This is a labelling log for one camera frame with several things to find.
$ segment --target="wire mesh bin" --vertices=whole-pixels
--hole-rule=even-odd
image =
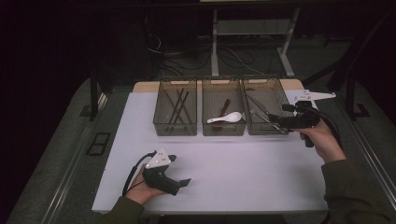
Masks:
[[[224,117],[232,112],[244,114],[244,103],[239,77],[203,77],[202,80],[202,123],[204,136],[240,136],[244,134],[246,121],[216,121],[209,119]]]
[[[196,77],[168,77],[161,80],[153,123],[159,136],[197,134]]]
[[[288,98],[277,78],[266,79],[264,76],[242,76],[244,102],[247,118],[247,132],[250,135],[287,134],[271,123],[268,114],[280,117],[292,117],[293,113],[283,111],[282,105],[288,104]]]

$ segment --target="human hand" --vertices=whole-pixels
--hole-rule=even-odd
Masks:
[[[294,131],[300,133],[301,139],[305,140],[308,136],[312,140],[318,155],[325,163],[347,159],[332,135],[332,131],[322,119],[313,128],[294,129]]]
[[[155,196],[165,194],[165,192],[163,192],[162,190],[153,189],[146,184],[145,179],[142,176],[145,167],[146,164],[143,164],[140,168],[139,173],[134,178],[134,181],[132,181],[131,187],[125,194],[125,197],[142,205]]]

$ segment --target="sleeve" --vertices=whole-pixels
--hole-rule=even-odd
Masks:
[[[119,197],[113,209],[102,215],[97,224],[137,224],[143,211],[140,203]]]
[[[350,161],[334,161],[322,166],[326,184],[324,200],[331,223],[391,223],[390,216]]]

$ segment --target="white table surface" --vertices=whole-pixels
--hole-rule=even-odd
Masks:
[[[285,91],[289,102],[303,91]],[[323,164],[299,134],[203,136],[198,92],[198,134],[157,136],[152,119],[157,92],[132,92],[107,160],[92,211],[111,210],[132,167],[162,147],[177,155],[166,175],[191,178],[177,196],[161,195],[145,205],[147,215],[273,214],[327,210]]]

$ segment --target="plastic spoon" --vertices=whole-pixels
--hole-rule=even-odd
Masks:
[[[226,116],[224,116],[224,117],[215,118],[215,119],[208,119],[208,120],[207,120],[207,123],[212,123],[212,122],[220,121],[220,120],[228,121],[228,122],[237,122],[237,121],[239,121],[241,118],[242,118],[241,113],[239,113],[239,112],[233,112],[233,113],[228,114],[228,115],[226,115]]]

